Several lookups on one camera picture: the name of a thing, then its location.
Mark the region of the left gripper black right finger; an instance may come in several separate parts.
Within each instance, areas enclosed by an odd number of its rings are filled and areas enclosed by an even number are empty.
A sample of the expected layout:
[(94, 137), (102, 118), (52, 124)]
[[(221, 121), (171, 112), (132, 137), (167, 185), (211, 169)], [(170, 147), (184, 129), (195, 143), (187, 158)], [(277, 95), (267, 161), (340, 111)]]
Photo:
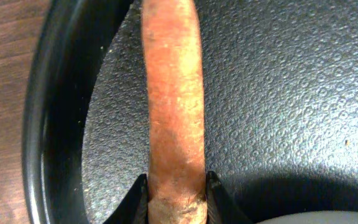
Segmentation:
[(213, 171), (206, 174), (206, 199), (208, 224), (253, 224), (236, 205)]

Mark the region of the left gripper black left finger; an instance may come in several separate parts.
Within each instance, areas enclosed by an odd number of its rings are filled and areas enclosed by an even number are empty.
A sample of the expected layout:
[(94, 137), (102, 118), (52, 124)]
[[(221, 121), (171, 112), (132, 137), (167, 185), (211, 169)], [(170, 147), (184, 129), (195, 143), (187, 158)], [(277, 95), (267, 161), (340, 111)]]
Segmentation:
[(113, 214), (103, 224), (148, 224), (147, 175), (141, 174)]

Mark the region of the grey plate with food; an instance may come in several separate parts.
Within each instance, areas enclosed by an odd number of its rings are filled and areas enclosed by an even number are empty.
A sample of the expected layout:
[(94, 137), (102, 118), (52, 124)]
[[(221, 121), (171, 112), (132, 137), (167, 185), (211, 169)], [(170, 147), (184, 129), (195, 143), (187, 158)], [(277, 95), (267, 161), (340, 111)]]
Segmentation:
[(258, 224), (358, 224), (358, 212), (306, 212), (272, 218)]

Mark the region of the orange carrot piece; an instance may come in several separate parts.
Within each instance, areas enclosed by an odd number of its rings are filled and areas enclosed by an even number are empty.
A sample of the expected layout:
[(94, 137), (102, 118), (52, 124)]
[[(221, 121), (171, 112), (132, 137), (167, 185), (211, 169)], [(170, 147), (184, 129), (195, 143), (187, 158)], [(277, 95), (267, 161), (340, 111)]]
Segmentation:
[(150, 223), (205, 223), (204, 90), (192, 0), (144, 0)]

